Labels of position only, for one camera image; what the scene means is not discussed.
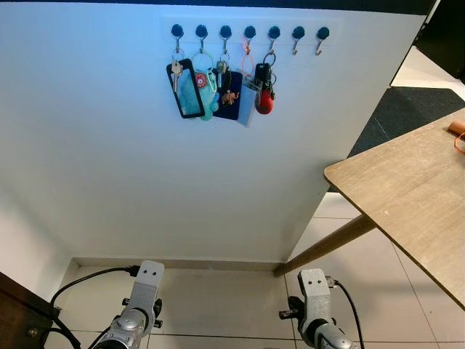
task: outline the dark gray carpet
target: dark gray carpet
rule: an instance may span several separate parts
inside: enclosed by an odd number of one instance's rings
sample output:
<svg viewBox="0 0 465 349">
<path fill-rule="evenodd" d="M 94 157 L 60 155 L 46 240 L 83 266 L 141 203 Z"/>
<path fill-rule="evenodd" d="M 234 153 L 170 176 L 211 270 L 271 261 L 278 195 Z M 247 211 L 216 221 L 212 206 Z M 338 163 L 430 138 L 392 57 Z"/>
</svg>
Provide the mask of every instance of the dark gray carpet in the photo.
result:
<svg viewBox="0 0 465 349">
<path fill-rule="evenodd" d="M 465 108 L 451 89 L 391 87 L 386 90 L 348 158 Z"/>
</svg>

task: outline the table leg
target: table leg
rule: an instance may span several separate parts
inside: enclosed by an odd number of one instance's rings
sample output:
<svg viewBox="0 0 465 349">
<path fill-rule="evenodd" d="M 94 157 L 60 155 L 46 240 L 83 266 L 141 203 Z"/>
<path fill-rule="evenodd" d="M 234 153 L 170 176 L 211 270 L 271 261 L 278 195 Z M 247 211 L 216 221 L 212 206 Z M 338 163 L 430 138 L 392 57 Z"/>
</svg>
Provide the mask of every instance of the table leg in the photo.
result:
<svg viewBox="0 0 465 349">
<path fill-rule="evenodd" d="M 374 228 L 376 228 L 376 225 L 373 220 L 371 220 L 368 216 L 361 214 L 325 238 L 319 240 L 319 242 L 303 251 L 294 259 L 278 266 L 273 271 L 273 274 L 274 276 L 281 276 L 289 271 L 297 269 L 304 264 L 312 262 L 313 260 L 338 249 Z"/>
</svg>

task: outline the clear badge holder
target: clear badge holder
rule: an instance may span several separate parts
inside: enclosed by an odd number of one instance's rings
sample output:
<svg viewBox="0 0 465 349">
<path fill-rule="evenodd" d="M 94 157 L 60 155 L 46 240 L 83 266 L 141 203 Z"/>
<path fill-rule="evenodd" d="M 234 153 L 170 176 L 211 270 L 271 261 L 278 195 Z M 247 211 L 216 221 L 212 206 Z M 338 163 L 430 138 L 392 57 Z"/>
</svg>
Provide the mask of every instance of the clear badge holder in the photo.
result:
<svg viewBox="0 0 465 349">
<path fill-rule="evenodd" d="M 251 117 L 255 111 L 256 101 L 260 101 L 262 85 L 262 81 L 246 74 L 242 78 L 238 122 L 245 127 L 248 127 L 250 124 Z"/>
</svg>

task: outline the plush toy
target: plush toy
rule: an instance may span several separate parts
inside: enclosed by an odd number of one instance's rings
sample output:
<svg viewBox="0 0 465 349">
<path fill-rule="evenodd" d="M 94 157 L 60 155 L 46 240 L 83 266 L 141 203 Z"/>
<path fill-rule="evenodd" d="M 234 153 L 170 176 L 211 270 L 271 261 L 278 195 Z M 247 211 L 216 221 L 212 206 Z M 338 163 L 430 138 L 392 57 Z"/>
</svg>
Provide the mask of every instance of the plush toy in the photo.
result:
<svg viewBox="0 0 465 349">
<path fill-rule="evenodd" d="M 213 112 L 217 111 L 219 107 L 219 95 L 217 94 L 215 75 L 211 71 L 207 73 L 197 72 L 195 74 L 195 81 L 197 82 L 197 88 L 201 95 L 203 109 L 205 110 L 205 116 L 201 118 L 202 120 L 210 120 L 213 117 Z M 179 102 L 181 103 L 182 112 L 184 114 L 198 113 L 200 110 L 190 76 L 187 77 L 182 85 L 181 91 L 182 94 L 179 96 Z"/>
<path fill-rule="evenodd" d="M 236 94 L 234 92 L 231 92 L 230 90 L 227 90 L 226 93 L 222 95 L 221 101 L 223 104 L 233 105 L 234 100 L 237 100 L 238 98 L 239 98 L 239 93 Z"/>
</svg>

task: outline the metal bracket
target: metal bracket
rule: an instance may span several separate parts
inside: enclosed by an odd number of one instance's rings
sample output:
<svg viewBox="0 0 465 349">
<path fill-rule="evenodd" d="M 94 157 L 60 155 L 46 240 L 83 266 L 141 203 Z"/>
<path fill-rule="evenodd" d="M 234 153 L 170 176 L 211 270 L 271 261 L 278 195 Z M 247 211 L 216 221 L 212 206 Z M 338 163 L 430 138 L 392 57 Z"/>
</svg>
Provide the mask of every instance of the metal bracket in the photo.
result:
<svg viewBox="0 0 465 349">
<path fill-rule="evenodd" d="M 147 324 L 144 334 L 149 334 L 155 323 L 153 305 L 157 299 L 161 277 L 165 267 L 161 263 L 145 260 L 142 262 L 137 274 L 134 286 L 132 287 L 129 304 L 124 308 L 123 316 L 131 309 L 143 310 L 147 314 Z"/>
<path fill-rule="evenodd" d="M 306 343 L 314 338 L 306 338 L 307 328 L 316 318 L 331 320 L 331 293 L 324 272 L 321 269 L 302 270 L 298 276 L 300 289 L 305 298 L 305 316 L 299 332 Z"/>
</svg>

